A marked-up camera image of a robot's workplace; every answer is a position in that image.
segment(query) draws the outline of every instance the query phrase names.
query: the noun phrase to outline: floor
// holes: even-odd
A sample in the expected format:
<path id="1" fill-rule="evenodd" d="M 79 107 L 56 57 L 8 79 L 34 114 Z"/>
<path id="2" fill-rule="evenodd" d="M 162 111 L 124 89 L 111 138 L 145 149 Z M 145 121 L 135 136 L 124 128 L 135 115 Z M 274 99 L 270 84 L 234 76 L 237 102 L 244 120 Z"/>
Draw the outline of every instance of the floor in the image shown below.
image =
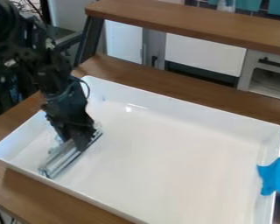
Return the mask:
<path id="1" fill-rule="evenodd" d="M 19 222 L 19 221 L 17 222 L 16 220 L 14 220 L 12 222 L 12 218 L 7 213 L 4 213 L 2 210 L 0 210 L 0 213 L 1 213 L 2 218 L 4 220 L 4 224 L 21 224 L 21 222 Z"/>

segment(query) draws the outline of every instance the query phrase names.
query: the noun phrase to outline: white cabinet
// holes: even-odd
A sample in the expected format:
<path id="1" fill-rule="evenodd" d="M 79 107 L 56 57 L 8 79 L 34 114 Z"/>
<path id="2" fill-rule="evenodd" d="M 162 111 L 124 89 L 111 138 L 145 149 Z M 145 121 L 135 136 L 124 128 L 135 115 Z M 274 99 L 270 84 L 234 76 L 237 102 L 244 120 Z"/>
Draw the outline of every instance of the white cabinet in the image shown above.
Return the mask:
<path id="1" fill-rule="evenodd" d="M 246 49 L 196 38 L 167 34 L 165 59 L 239 77 Z"/>

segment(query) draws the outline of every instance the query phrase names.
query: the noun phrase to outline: white plastic tray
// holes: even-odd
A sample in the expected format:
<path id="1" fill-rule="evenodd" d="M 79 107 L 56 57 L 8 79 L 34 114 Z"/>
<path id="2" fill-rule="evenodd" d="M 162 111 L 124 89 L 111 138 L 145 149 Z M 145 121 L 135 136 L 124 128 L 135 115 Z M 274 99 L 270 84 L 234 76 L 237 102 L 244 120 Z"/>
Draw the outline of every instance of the white plastic tray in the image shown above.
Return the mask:
<path id="1" fill-rule="evenodd" d="M 43 112 L 0 143 L 11 169 L 136 223 L 271 224 L 256 165 L 280 156 L 280 126 L 85 77 L 103 136 L 55 180 L 37 168 L 56 134 Z"/>

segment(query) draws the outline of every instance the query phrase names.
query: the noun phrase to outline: shelf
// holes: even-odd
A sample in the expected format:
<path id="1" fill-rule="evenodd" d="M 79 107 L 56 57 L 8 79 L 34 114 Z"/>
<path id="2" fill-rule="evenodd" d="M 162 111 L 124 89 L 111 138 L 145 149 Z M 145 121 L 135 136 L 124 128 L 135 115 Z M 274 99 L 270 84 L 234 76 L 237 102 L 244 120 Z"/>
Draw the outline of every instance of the shelf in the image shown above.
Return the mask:
<path id="1" fill-rule="evenodd" d="M 280 54 L 280 21 L 159 1 L 101 0 L 86 14 L 196 39 Z"/>
<path id="2" fill-rule="evenodd" d="M 280 73 L 264 73 L 259 69 L 254 72 L 249 91 L 280 99 Z"/>

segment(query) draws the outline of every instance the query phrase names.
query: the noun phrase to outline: blue glove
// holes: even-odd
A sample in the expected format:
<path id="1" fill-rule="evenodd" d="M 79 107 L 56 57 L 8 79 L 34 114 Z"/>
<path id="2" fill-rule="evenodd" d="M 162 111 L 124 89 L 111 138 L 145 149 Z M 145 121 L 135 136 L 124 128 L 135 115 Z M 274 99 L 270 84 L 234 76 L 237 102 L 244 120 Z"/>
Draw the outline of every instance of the blue glove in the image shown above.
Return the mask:
<path id="1" fill-rule="evenodd" d="M 268 166 L 257 166 L 262 178 L 262 195 L 271 195 L 274 191 L 280 193 L 280 158 Z"/>

